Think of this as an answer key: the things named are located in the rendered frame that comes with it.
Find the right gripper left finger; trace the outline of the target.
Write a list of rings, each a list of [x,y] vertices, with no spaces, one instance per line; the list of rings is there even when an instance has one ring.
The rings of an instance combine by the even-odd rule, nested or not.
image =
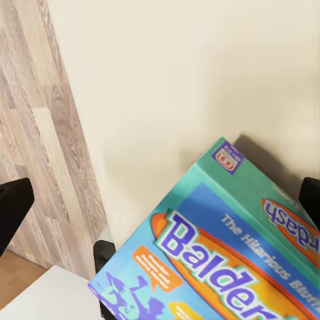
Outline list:
[[[28,177],[0,185],[0,257],[34,202],[33,188]]]

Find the board game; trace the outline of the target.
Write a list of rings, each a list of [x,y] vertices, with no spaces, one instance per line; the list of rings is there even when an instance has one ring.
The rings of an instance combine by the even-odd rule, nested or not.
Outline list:
[[[320,231],[220,137],[88,287],[117,320],[320,320]]]

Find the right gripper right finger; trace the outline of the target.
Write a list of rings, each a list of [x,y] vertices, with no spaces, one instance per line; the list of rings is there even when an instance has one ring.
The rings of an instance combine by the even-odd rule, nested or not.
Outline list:
[[[299,193],[299,202],[320,231],[320,180],[304,178]]]

